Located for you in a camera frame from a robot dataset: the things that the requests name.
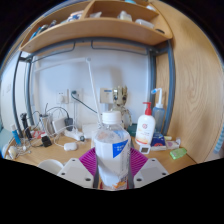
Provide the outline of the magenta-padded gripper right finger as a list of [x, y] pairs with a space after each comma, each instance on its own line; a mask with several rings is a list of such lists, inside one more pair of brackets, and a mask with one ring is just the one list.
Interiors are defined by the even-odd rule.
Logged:
[[168, 171], [156, 158], [147, 158], [132, 148], [128, 174], [128, 188], [140, 188], [168, 175]]

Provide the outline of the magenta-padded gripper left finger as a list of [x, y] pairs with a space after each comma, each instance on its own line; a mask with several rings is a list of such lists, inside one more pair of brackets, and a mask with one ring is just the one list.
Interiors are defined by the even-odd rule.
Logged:
[[71, 158], [58, 176], [84, 188], [97, 188], [99, 175], [95, 149], [90, 149], [80, 158]]

